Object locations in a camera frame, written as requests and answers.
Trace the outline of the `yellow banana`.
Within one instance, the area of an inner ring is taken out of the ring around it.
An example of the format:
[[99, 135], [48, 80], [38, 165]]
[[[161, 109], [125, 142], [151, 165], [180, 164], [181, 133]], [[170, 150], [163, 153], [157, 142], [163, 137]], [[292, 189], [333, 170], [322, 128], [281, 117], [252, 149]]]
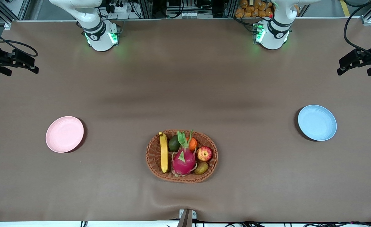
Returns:
[[163, 132], [159, 132], [160, 140], [160, 158], [161, 158], [161, 171], [167, 173], [169, 163], [168, 163], [168, 141], [167, 136]]

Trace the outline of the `red yellow apple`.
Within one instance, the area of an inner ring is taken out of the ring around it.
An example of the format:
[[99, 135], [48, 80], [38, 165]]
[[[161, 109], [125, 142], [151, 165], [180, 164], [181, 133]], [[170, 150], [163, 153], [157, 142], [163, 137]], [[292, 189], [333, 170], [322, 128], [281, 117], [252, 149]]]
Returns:
[[197, 158], [200, 161], [210, 161], [212, 158], [212, 149], [208, 146], [202, 146], [197, 150]]

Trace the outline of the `light blue plate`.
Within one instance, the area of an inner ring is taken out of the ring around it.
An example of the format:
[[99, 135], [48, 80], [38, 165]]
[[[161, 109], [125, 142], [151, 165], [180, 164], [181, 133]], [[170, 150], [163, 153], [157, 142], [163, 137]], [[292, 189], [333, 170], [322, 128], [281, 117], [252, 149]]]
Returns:
[[303, 107], [297, 117], [297, 123], [304, 135], [314, 141], [326, 141], [337, 132], [335, 116], [321, 105]]

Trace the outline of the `pink plate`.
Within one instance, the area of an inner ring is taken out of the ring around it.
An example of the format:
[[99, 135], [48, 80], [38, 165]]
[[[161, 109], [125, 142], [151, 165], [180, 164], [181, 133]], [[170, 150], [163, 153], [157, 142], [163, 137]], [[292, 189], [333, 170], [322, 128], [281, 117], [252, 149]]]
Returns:
[[64, 116], [56, 119], [47, 129], [45, 142], [56, 153], [73, 151], [83, 140], [83, 123], [76, 117]]

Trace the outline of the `white power strip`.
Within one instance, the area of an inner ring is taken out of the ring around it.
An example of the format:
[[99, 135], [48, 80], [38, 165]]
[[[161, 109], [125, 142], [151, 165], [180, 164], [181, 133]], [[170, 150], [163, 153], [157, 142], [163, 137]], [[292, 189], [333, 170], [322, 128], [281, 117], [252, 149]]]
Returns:
[[107, 13], [129, 13], [134, 12], [134, 8], [128, 0], [104, 0]]

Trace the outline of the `orange snack bag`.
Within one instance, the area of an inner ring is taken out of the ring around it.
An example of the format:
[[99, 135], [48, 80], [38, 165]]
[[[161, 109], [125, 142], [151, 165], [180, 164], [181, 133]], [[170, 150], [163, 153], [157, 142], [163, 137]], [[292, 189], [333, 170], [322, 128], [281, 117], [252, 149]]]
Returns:
[[272, 17], [274, 5], [270, 0], [238, 0], [236, 18]]

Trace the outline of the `brown wicker basket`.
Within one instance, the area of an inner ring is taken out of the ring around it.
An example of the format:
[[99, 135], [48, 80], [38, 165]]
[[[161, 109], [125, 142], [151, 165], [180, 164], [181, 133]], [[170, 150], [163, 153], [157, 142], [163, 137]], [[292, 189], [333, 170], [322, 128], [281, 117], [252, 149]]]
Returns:
[[[170, 140], [174, 135], [177, 135], [178, 130], [164, 130], [162, 131], [167, 136], [167, 141]], [[181, 132], [185, 132], [186, 137], [189, 137], [190, 130], [179, 130]], [[146, 162], [149, 169], [153, 172], [155, 176], [160, 179], [169, 181], [169, 182], [177, 182], [177, 183], [199, 183], [206, 180], [216, 168], [218, 163], [218, 151], [214, 142], [209, 138], [207, 135], [200, 133], [200, 132], [193, 132], [192, 135], [197, 140], [197, 150], [202, 146], [208, 146], [212, 149], [212, 158], [210, 161], [205, 161], [209, 164], [209, 169], [202, 175], [194, 174], [194, 170], [191, 171], [190, 174], [187, 174], [184, 177], [174, 177], [172, 173], [172, 161], [171, 156], [173, 153], [168, 148], [168, 171], [167, 173], [163, 173], [161, 171], [161, 146], [159, 140], [159, 133], [155, 135], [151, 141], [149, 142], [146, 150]], [[197, 158], [197, 153], [195, 154], [195, 158], [197, 164], [201, 162]]]

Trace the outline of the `brown table cloth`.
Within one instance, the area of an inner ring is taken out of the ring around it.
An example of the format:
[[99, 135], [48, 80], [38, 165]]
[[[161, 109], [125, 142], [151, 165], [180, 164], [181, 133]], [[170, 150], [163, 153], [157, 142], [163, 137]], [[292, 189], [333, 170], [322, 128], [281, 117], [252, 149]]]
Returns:
[[[118, 47], [87, 46], [75, 22], [14, 22], [39, 73], [0, 75], [0, 221], [145, 221], [193, 209], [204, 221], [371, 222], [371, 76], [336, 73], [346, 19], [297, 19], [279, 50], [232, 19], [127, 21]], [[314, 141], [307, 105], [337, 121]], [[48, 127], [78, 118], [82, 142], [56, 153]], [[203, 182], [158, 178], [146, 162], [164, 130], [216, 145]]]

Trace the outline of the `dark green avocado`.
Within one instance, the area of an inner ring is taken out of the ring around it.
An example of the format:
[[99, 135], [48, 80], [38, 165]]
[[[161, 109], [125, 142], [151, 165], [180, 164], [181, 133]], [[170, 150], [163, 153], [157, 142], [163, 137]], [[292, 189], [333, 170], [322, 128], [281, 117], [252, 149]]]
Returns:
[[178, 136], [174, 135], [170, 140], [168, 141], [168, 147], [171, 152], [177, 152], [179, 148], [181, 147], [181, 144], [178, 142]]

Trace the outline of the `orange tangerine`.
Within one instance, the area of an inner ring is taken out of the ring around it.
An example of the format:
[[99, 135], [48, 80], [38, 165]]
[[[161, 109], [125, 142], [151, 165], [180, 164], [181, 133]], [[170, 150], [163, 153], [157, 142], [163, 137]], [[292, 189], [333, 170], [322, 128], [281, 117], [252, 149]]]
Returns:
[[186, 141], [190, 151], [193, 153], [197, 148], [197, 140], [194, 137], [187, 137]]

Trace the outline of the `brown kiwi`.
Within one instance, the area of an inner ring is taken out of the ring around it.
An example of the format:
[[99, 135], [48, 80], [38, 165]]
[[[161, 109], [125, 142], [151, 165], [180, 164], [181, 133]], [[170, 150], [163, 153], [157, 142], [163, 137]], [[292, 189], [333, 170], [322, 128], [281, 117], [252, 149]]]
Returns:
[[197, 168], [194, 170], [194, 174], [202, 175], [209, 169], [207, 162], [201, 161], [197, 164]]

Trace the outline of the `pink dragon fruit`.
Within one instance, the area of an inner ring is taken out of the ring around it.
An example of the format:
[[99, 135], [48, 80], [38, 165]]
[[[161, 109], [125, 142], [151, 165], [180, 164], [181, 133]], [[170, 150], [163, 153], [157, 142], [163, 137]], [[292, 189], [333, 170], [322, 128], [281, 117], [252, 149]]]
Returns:
[[193, 139], [193, 132], [194, 130], [192, 129], [187, 139], [185, 132], [177, 131], [177, 140], [180, 144], [180, 148], [171, 156], [172, 173], [174, 177], [184, 177], [197, 168], [197, 161], [195, 158], [197, 147], [195, 146], [194, 149], [190, 147]]

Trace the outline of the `silver metal bracket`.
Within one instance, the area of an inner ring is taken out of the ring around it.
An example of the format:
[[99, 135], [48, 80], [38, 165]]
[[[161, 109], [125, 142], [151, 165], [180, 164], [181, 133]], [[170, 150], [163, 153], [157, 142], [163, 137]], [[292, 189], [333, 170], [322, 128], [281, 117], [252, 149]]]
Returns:
[[191, 209], [179, 210], [179, 222], [177, 227], [193, 227], [193, 221], [197, 219], [197, 212]]

